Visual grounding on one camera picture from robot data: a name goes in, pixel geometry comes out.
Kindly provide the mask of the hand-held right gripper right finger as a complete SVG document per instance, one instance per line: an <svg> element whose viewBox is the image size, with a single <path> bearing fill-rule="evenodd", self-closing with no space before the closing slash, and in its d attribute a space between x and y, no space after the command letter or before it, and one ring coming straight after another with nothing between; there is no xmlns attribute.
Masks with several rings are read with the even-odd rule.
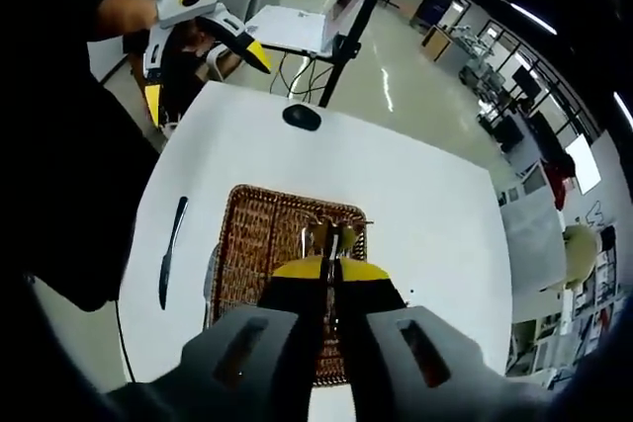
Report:
<svg viewBox="0 0 633 422"><path fill-rule="evenodd" d="M422 306L386 271L341 258L335 271L340 351L359 421L490 421L495 373L476 342Z"/></svg>

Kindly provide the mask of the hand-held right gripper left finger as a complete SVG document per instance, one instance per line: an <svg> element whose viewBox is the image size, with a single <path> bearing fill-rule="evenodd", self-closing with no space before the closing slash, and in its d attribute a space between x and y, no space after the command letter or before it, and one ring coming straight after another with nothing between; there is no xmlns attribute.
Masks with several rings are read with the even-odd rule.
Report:
<svg viewBox="0 0 633 422"><path fill-rule="evenodd" d="M321 263L282 265L256 305L231 310L183 347L182 420L307 420L325 314Z"/></svg>

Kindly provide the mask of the person's left hand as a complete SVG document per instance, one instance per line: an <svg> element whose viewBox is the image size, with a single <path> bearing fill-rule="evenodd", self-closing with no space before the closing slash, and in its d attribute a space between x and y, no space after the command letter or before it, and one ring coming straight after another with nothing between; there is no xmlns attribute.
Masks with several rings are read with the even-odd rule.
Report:
<svg viewBox="0 0 633 422"><path fill-rule="evenodd" d="M150 30L157 22L154 0L103 0L96 11L96 41Z"/></svg>

